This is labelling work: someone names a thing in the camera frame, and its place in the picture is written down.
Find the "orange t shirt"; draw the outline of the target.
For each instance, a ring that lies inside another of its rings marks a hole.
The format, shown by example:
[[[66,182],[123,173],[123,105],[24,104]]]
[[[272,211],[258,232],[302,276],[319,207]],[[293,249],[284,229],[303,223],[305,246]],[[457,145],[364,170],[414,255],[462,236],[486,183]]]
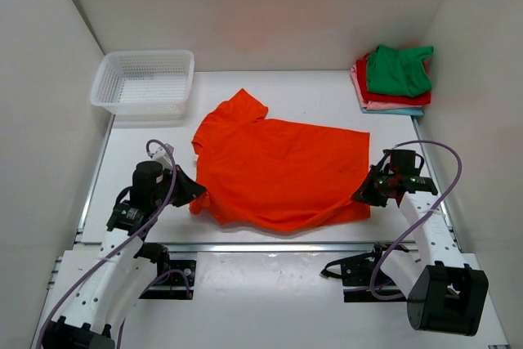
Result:
[[[369,133],[268,113],[240,90],[205,116],[191,144],[206,191],[190,211],[285,235],[370,218],[351,197],[368,173]]]

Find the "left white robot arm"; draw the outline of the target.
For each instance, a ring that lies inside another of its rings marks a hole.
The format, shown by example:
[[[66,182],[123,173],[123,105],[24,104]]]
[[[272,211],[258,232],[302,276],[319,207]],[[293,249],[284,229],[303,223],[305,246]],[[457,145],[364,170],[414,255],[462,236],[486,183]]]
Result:
[[[205,193],[177,164],[136,165],[117,196],[93,266],[57,302],[38,336],[39,348],[117,348],[119,330],[136,300],[174,274],[168,250],[145,238],[167,207]]]

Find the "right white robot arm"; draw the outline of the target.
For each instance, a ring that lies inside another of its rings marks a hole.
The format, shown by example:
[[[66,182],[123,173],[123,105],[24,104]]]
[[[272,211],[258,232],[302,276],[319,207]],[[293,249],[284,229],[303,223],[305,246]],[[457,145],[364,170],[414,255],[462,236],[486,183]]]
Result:
[[[424,164],[420,154],[403,146],[384,150],[352,195],[374,207],[395,201],[409,225],[367,262],[369,291],[378,300],[392,301],[394,296],[376,288],[391,280],[406,300],[413,329],[472,337],[479,329],[489,281],[458,250],[440,210],[447,193],[422,176]]]

